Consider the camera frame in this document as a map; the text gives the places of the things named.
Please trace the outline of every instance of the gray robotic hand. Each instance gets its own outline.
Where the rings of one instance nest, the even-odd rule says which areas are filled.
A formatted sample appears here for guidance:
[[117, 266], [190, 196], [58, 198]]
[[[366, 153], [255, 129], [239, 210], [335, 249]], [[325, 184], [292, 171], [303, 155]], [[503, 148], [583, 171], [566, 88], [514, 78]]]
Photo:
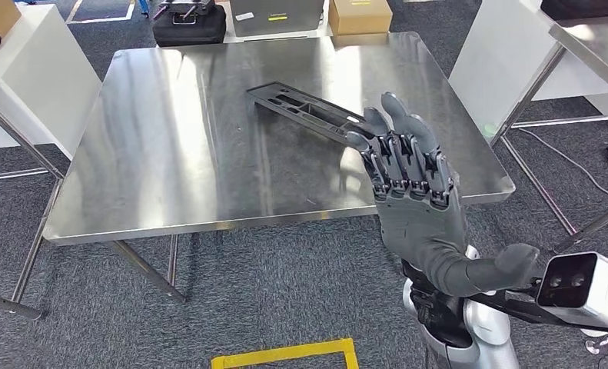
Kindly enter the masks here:
[[360, 152], [374, 185], [385, 246], [450, 296], [525, 285], [539, 251], [512, 244], [495, 259], [467, 258], [457, 174], [420, 116], [408, 114], [390, 92], [382, 95], [381, 104], [394, 130], [376, 108], [366, 108], [374, 137], [350, 131], [347, 140]]

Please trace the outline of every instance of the yellow floor marking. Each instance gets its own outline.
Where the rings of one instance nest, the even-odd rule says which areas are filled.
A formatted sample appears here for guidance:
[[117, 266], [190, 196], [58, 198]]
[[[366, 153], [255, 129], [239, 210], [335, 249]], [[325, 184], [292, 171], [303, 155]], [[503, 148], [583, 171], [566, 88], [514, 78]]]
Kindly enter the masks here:
[[297, 359], [306, 356], [333, 354], [336, 352], [344, 352], [344, 360], [347, 362], [347, 369], [358, 369], [358, 359], [356, 358], [354, 340], [351, 338], [320, 342], [317, 344], [300, 344], [298, 346], [273, 348], [271, 350], [247, 352], [246, 354], [218, 356], [211, 360], [211, 369], [246, 367], [248, 365], [265, 364], [271, 363], [272, 361]]

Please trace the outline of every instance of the white cable on floor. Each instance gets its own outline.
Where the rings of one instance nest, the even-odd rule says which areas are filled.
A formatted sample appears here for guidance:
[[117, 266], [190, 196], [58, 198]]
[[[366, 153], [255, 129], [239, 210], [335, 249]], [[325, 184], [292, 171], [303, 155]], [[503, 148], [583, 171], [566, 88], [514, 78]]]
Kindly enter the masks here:
[[591, 175], [591, 173], [588, 172], [588, 170], [586, 170], [582, 165], [577, 164], [573, 159], [569, 158], [568, 156], [566, 156], [566, 154], [564, 154], [563, 152], [557, 150], [555, 147], [553, 147], [551, 144], [549, 144], [548, 142], [545, 142], [544, 140], [541, 139], [541, 137], [535, 135], [534, 133], [523, 129], [523, 128], [518, 128], [519, 131], [523, 132], [523, 133], [527, 133], [529, 135], [531, 135], [532, 137], [536, 138], [539, 142], [541, 142], [542, 144], [544, 144], [547, 148], [549, 148], [550, 150], [555, 151], [557, 154], [559, 154], [562, 158], [565, 158], [566, 160], [568, 160], [571, 164], [575, 165], [576, 167], [578, 167], [581, 171], [584, 172], [584, 174], [589, 177], [589, 179], [593, 182], [594, 185], [596, 185], [596, 187], [598, 187], [599, 190], [601, 190], [602, 192], [604, 192], [605, 194], [608, 194], [608, 190], [605, 189], [603, 186], [599, 185], [598, 182], [596, 181], [596, 179]]

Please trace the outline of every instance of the stainless steel table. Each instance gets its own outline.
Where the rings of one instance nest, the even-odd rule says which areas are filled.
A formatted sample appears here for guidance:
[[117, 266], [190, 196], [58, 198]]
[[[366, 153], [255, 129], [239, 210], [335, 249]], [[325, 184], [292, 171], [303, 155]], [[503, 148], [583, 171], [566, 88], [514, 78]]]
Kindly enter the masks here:
[[548, 79], [555, 67], [560, 63], [566, 51], [573, 53], [578, 59], [586, 64], [592, 71], [600, 76], [608, 84], [608, 17], [578, 19], [574, 21], [557, 22], [550, 28], [557, 44], [543, 61], [541, 70], [528, 86], [525, 95], [518, 101], [502, 128], [492, 140], [494, 145], [500, 139], [512, 154], [519, 166], [533, 182], [544, 201], [556, 215], [562, 226], [569, 233], [569, 238], [554, 248], [554, 251], [564, 252], [570, 246], [582, 241], [588, 234], [597, 231], [608, 224], [608, 212], [597, 218], [589, 225], [578, 231], [569, 222], [560, 207], [550, 197], [550, 194], [542, 186], [530, 167], [521, 158], [519, 152], [512, 146], [505, 134], [511, 128], [529, 128], [547, 125], [564, 125], [588, 121], [608, 121], [608, 116], [595, 116], [585, 118], [553, 119], [549, 121], [518, 122], [518, 118], [525, 107], [532, 101], [534, 95], [540, 90], [543, 83]]
[[514, 185], [416, 33], [117, 52], [44, 237], [110, 241], [175, 299], [122, 240], [375, 214], [360, 156], [248, 101], [270, 81], [361, 114], [396, 93], [432, 125], [466, 203]]

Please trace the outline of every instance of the gray carpet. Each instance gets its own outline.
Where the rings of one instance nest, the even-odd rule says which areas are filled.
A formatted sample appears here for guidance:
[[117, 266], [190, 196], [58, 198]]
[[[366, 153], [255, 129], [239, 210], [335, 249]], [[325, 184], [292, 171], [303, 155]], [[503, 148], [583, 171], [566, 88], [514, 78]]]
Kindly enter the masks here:
[[[421, 34], [445, 73], [450, 71], [477, 2], [390, 2], [393, 31]], [[59, 4], [66, 16], [71, 5]], [[113, 51], [152, 46], [138, 10], [131, 22], [71, 25], [103, 76]], [[103, 32], [120, 35], [103, 41]], [[583, 99], [534, 103], [525, 118], [590, 115]], [[588, 168], [608, 188], [608, 123], [533, 129]], [[511, 141], [580, 227], [608, 208], [584, 175], [521, 132]], [[44, 147], [65, 169], [66, 160]], [[497, 147], [517, 191], [503, 204], [470, 207], [470, 236], [486, 256], [524, 241], [546, 250], [566, 232], [503, 147]], [[30, 168], [20, 149], [0, 149], [0, 171]], [[0, 181], [0, 294], [9, 296], [52, 186], [49, 175]], [[401, 303], [397, 259], [380, 242], [375, 217], [315, 221], [283, 227], [186, 234], [180, 237], [176, 304], [133, 271], [106, 244], [44, 244], [23, 302], [48, 312], [43, 321], [0, 312], [0, 367], [209, 367], [210, 359], [265, 348], [352, 337], [365, 368], [424, 367], [424, 347]], [[166, 272], [168, 239], [131, 242]], [[573, 251], [608, 256], [608, 228]], [[543, 259], [549, 256], [544, 252]], [[578, 330], [514, 320], [522, 367], [608, 368], [589, 354]], [[257, 367], [344, 367], [325, 355]]]

